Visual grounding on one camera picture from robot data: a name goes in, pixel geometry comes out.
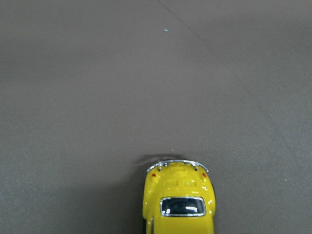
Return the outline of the yellow beetle toy car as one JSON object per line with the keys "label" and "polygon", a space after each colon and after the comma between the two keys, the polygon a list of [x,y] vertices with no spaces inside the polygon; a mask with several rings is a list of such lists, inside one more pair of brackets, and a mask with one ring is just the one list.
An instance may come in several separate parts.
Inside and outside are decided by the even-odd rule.
{"label": "yellow beetle toy car", "polygon": [[148,234],[213,234],[216,198],[199,162],[160,161],[146,171],[142,217]]}

